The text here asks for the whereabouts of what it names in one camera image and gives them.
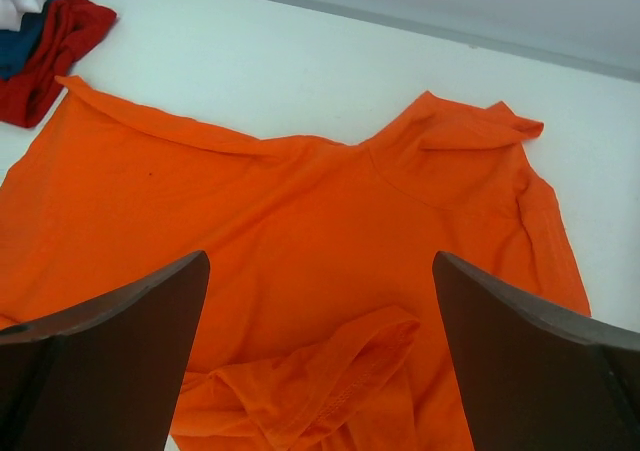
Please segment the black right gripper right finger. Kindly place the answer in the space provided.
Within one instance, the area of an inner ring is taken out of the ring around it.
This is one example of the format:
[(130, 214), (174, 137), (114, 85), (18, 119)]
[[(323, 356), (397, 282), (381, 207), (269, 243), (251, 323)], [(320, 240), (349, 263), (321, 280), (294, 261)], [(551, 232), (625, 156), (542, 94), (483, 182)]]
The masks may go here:
[(475, 449), (638, 449), (638, 333), (450, 253), (432, 271)]

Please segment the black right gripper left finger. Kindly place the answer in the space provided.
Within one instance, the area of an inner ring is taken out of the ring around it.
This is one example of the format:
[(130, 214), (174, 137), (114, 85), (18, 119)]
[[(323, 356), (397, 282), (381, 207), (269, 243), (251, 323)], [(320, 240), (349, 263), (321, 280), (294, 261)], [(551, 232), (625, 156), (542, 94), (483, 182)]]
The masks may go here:
[(1, 332), (4, 450), (161, 450), (209, 278), (191, 253)]

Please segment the orange t-shirt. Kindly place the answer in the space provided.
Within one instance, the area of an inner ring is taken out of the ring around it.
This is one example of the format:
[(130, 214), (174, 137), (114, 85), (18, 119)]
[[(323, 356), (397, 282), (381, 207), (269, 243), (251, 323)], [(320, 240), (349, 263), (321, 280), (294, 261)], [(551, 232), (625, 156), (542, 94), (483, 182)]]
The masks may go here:
[(580, 314), (553, 189), (505, 104), (421, 95), (357, 145), (261, 140), (63, 80), (1, 187), (1, 323), (192, 251), (211, 271), (183, 450), (469, 450), (432, 275), (453, 253)]

